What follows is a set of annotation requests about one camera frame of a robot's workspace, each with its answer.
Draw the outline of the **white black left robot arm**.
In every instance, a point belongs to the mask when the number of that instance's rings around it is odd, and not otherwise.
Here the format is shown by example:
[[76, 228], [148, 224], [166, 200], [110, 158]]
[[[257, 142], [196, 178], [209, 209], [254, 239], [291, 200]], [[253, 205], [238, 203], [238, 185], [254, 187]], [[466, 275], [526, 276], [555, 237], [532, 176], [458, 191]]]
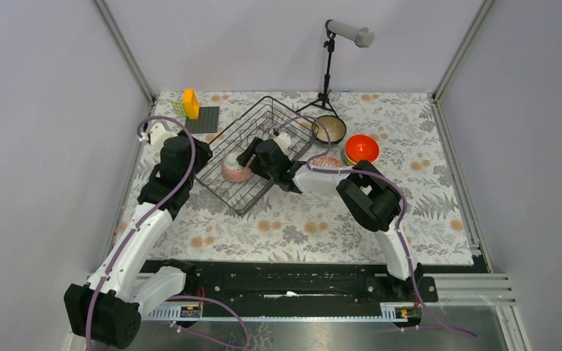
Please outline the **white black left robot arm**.
[[171, 295], [187, 301], [198, 290], [196, 278], [183, 268], [161, 268], [142, 285], [135, 284], [146, 258], [190, 197], [195, 175], [212, 158], [208, 143], [186, 132], [167, 138], [143, 185], [130, 223], [112, 251], [85, 284], [71, 284], [64, 304], [72, 332], [120, 350], [136, 337], [145, 315]]

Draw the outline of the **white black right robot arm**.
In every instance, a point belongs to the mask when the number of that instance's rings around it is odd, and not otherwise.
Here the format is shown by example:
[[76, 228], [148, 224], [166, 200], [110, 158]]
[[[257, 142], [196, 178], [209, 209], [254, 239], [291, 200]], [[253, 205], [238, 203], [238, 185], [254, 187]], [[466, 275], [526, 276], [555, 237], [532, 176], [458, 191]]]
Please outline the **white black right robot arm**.
[[292, 161], [279, 138], [255, 138], [247, 149], [227, 156], [224, 165], [272, 181], [285, 192], [320, 193], [340, 197], [355, 221], [375, 234], [386, 259], [390, 290], [400, 301], [409, 301], [419, 292], [421, 265], [411, 252], [402, 222], [408, 210], [403, 191], [368, 161], [353, 167], [321, 167], [315, 158]]

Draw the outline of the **pink patterned bowl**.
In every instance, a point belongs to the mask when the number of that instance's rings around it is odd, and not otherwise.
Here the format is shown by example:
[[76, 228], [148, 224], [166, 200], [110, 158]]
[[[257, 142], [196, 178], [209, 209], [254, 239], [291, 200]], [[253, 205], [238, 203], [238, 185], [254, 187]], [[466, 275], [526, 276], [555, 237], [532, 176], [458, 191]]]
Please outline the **pink patterned bowl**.
[[252, 176], [252, 171], [248, 167], [243, 167], [238, 163], [238, 156], [241, 153], [232, 151], [224, 156], [221, 162], [221, 171], [225, 180], [231, 183], [242, 183]]

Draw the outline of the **solid orange bowl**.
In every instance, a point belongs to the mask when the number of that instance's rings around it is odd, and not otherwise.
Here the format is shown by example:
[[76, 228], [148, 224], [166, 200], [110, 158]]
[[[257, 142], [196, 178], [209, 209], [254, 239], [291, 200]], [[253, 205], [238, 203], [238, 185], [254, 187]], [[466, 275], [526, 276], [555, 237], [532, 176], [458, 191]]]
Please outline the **solid orange bowl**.
[[380, 156], [380, 146], [368, 135], [350, 136], [345, 143], [344, 151], [353, 159]]

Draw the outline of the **orange bowl white inside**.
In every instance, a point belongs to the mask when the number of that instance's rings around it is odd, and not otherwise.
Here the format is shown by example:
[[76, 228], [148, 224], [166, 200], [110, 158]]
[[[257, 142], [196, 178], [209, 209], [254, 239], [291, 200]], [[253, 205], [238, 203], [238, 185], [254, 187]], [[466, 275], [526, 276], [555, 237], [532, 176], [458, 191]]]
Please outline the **orange bowl white inside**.
[[344, 154], [344, 158], [345, 158], [345, 163], [348, 166], [355, 166], [359, 162], [362, 162], [362, 161], [370, 162], [371, 164], [375, 164], [378, 161], [378, 157], [367, 157], [367, 158], [362, 158], [362, 159], [353, 159], [352, 157], [348, 156], [347, 154]]

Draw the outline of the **black wire dish rack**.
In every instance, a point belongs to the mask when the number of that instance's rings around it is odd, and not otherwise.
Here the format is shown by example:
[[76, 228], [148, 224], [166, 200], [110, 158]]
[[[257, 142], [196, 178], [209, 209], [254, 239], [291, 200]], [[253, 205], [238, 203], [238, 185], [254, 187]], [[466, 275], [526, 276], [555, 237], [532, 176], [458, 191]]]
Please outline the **black wire dish rack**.
[[315, 142], [316, 127], [264, 96], [209, 143], [212, 158], [198, 183], [239, 216], [245, 215]]

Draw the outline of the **dark teal bowl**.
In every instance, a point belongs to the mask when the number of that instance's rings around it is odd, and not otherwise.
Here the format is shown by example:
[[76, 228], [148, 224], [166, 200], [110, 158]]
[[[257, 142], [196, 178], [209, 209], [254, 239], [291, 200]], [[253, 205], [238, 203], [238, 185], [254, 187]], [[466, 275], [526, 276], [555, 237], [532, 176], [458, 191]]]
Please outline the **dark teal bowl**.
[[343, 120], [334, 115], [323, 115], [312, 123], [315, 139], [320, 143], [338, 144], [346, 136], [347, 127]]

